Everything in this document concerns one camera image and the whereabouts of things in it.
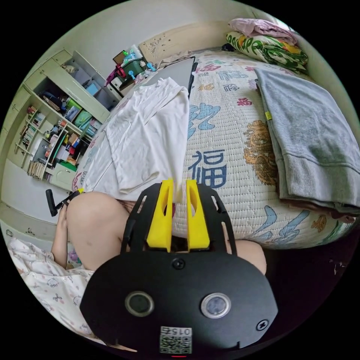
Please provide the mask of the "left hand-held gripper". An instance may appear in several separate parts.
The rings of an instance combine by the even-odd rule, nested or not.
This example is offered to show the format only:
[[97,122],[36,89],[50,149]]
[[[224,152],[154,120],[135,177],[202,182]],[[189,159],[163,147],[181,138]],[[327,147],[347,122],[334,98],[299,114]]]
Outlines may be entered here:
[[59,202],[56,206],[55,209],[56,210],[60,210],[64,205],[68,206],[69,202],[74,199],[76,196],[82,194],[84,191],[83,188],[77,189],[74,192],[70,192],[69,196],[67,198],[65,198],[64,200],[62,200],[61,202]]

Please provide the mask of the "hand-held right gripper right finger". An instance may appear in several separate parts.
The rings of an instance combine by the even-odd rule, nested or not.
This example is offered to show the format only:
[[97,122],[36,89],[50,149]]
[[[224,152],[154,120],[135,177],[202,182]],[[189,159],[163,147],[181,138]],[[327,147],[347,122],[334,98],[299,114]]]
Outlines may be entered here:
[[202,251],[209,248],[210,238],[196,180],[186,181],[187,248]]

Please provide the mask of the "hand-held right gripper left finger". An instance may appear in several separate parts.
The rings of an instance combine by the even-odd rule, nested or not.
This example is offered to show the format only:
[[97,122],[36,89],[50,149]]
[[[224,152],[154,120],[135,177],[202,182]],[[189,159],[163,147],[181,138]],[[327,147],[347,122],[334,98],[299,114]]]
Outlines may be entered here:
[[172,218],[173,218],[173,179],[169,178],[160,184],[147,245],[151,249],[171,251]]

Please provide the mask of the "person's left hand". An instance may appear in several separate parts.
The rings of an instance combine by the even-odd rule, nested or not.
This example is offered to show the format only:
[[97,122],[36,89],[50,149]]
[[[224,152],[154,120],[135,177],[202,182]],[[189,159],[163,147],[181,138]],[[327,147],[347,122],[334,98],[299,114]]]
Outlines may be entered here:
[[58,214],[57,226],[56,226],[56,238],[67,239],[68,227],[67,227],[67,206],[64,205]]

